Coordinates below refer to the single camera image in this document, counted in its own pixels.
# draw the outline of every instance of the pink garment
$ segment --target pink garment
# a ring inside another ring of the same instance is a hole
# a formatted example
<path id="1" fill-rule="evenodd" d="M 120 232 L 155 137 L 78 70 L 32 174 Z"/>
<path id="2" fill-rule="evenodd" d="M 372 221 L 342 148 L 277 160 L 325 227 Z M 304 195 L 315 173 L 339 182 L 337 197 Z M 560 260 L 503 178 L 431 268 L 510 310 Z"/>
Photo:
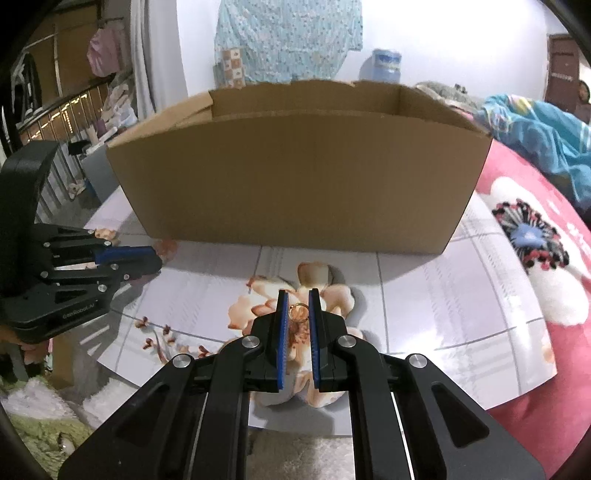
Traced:
<path id="1" fill-rule="evenodd" d="M 107 25 L 99 28 L 90 39 L 86 58 L 90 63 L 92 73 L 97 77 L 106 77 L 111 73 L 122 70 L 119 61 L 121 57 L 119 33 Z"/>

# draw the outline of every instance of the person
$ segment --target person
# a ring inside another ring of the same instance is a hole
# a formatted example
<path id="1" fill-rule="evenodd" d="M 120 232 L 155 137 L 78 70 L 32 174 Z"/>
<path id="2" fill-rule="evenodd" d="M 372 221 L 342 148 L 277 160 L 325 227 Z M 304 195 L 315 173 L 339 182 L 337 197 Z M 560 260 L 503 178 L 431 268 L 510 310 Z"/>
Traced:
<path id="1" fill-rule="evenodd" d="M 582 80 L 579 80 L 579 101 L 577 102 L 574 115 L 582 122 L 589 124 L 591 121 L 591 93 L 589 92 L 589 86 Z"/>

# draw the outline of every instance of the black robotic claw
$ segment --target black robotic claw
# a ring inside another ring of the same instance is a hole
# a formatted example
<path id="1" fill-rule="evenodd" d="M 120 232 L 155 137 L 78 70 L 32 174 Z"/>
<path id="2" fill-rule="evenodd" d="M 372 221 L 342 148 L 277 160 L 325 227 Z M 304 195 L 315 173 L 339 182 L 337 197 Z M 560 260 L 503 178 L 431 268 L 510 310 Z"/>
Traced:
<path id="1" fill-rule="evenodd" d="M 364 480 L 542 480 L 539 463 L 425 356 L 348 335 L 310 292 L 314 383 L 347 390 Z M 244 479 L 250 391 L 278 391 L 287 293 L 216 355 L 174 357 L 64 463 L 59 480 Z M 407 461 L 407 450 L 410 462 Z"/>
<path id="2" fill-rule="evenodd" d="M 109 310 L 121 282 L 155 274 L 151 247 L 113 247 L 94 232 L 34 223 L 56 142 L 30 142 L 0 171 L 0 323 L 39 343 Z M 96 268 L 60 270 L 94 263 Z"/>

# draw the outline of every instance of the blue gripper pad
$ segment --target blue gripper pad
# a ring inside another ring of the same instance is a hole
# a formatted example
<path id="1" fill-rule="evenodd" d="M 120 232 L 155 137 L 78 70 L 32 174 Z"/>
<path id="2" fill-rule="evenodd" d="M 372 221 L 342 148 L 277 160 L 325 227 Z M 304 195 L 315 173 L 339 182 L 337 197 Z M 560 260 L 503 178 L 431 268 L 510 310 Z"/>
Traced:
<path id="1" fill-rule="evenodd" d="M 287 370 L 287 349 L 289 347 L 289 295 L 285 290 L 279 291 L 277 298 L 277 314 L 275 316 L 280 323 L 279 343 L 277 344 L 277 388 L 283 389 L 285 373 Z"/>
<path id="2" fill-rule="evenodd" d="M 111 247 L 95 254 L 97 265 L 156 255 L 152 247 Z"/>
<path id="3" fill-rule="evenodd" d="M 316 303 L 320 304 L 318 291 L 316 290 L 316 299 L 313 295 L 314 290 L 308 293 L 308 322 L 310 326 L 310 350 L 312 353 L 312 379 L 314 379 L 314 388 L 320 389 L 320 345 L 318 342 L 318 326 L 316 325 L 316 315 L 322 315 L 322 310 L 316 312 Z"/>

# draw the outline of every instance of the wooden door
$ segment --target wooden door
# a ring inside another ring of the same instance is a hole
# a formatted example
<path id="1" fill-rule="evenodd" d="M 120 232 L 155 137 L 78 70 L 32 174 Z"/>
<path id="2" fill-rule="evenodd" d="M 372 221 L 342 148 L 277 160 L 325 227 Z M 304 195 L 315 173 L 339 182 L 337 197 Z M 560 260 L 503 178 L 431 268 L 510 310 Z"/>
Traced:
<path id="1" fill-rule="evenodd" d="M 579 103 L 579 47 L 569 35 L 550 35 L 548 57 L 545 101 L 574 114 Z"/>

